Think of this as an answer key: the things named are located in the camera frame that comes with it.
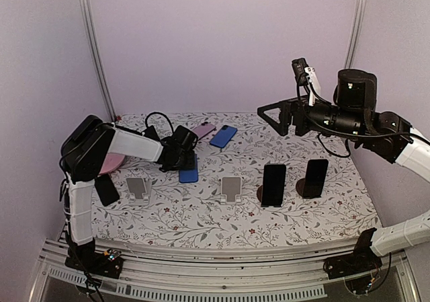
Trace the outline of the teal phone dark screen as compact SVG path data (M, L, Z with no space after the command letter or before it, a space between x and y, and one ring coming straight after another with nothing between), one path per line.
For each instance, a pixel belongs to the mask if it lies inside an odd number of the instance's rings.
M284 199L286 166L284 164L267 164L263 170L261 206L281 207Z

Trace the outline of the dark round base stand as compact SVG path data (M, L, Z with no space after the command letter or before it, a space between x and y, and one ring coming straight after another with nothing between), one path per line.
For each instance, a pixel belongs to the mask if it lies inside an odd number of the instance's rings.
M260 186L257 189L257 199L261 202L262 197L263 197L263 186Z

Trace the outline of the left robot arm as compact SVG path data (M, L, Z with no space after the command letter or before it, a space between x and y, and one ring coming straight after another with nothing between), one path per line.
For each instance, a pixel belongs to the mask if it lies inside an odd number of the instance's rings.
M105 157L110 154L137 157L160 165L162 172L195 167L194 149L198 136L184 126L163 139L153 127L143 132L87 116L60 149L60 168L69 185L66 216L71 241L79 247L73 258L86 271L95 270L99 255L88 246L93 241L91 226L92 192L98 183Z

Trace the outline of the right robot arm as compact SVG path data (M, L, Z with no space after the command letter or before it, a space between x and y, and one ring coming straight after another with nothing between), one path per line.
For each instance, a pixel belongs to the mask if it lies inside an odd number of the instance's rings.
M298 136L315 131L341 137L429 179L429 140L398 114L376 112L375 75L357 69L340 70L332 102L320 97L312 68L297 69L295 76L296 87L304 88L306 94L297 93L295 98L257 109L258 116L279 135L287 135L294 125Z

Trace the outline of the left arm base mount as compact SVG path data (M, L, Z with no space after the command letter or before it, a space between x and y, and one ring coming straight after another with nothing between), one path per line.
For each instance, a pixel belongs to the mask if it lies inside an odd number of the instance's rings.
M65 266L89 274L119 279L124 259L111 252L107 254L95 251L95 241L78 246L71 242Z

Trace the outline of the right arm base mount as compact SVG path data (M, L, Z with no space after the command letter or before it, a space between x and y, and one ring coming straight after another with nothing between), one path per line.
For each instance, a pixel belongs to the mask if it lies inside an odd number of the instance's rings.
M355 278L344 282L347 290L355 296L368 295L377 291L388 278L392 265L392 254L389 253L388 267L385 275L381 278L382 259L370 249L372 236L376 228L365 230L358 237L351 253L343 254L325 259L322 269L327 273L329 279L343 278L370 272L363 278Z

